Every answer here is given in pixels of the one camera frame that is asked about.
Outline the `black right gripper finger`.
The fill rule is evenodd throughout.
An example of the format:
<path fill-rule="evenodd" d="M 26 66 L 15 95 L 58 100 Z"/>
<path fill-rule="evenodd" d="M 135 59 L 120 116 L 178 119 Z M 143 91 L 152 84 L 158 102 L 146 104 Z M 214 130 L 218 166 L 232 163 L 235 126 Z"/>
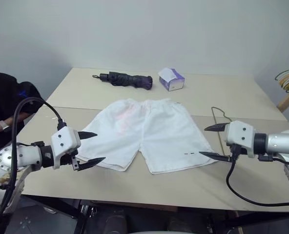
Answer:
<path fill-rule="evenodd" d="M 224 162 L 231 162 L 231 159 L 229 156 L 223 156 L 215 152 L 199 152 L 200 154 L 207 156 L 213 160 L 217 161 L 224 161 Z"/>
<path fill-rule="evenodd" d="M 229 123 L 217 123 L 204 128 L 204 131 L 224 132 L 227 125 L 229 125 Z"/>

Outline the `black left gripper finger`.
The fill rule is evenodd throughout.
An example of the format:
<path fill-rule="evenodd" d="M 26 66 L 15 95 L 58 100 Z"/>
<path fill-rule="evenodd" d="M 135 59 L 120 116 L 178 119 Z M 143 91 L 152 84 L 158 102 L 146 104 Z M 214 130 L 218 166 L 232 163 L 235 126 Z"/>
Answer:
<path fill-rule="evenodd" d="M 82 171 L 82 170 L 92 168 L 92 167 L 96 166 L 97 164 L 99 164 L 100 162 L 102 162 L 104 159 L 105 159 L 105 157 L 94 158 L 94 159 L 90 159 L 86 163 L 82 163 L 82 164 L 80 164 L 80 162 L 77 161 L 77 169 L 76 170 Z"/>
<path fill-rule="evenodd" d="M 80 131 L 80 132 L 78 132 L 78 135 L 79 135 L 80 140 L 88 139 L 88 138 L 92 138 L 92 137 L 96 137 L 96 136 L 97 136 L 96 133 L 93 133 L 93 132 L 85 132 L 85 131 Z"/>

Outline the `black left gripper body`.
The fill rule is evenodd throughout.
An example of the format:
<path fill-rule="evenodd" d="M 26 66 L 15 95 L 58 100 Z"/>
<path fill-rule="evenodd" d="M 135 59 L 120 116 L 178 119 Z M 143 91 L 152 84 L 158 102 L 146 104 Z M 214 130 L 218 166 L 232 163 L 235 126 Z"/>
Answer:
<path fill-rule="evenodd" d="M 76 155 L 78 154 L 78 150 L 73 150 L 72 152 L 64 154 L 60 158 L 60 165 L 72 165 L 74 171 L 79 170 L 79 161 L 76 159 Z"/>

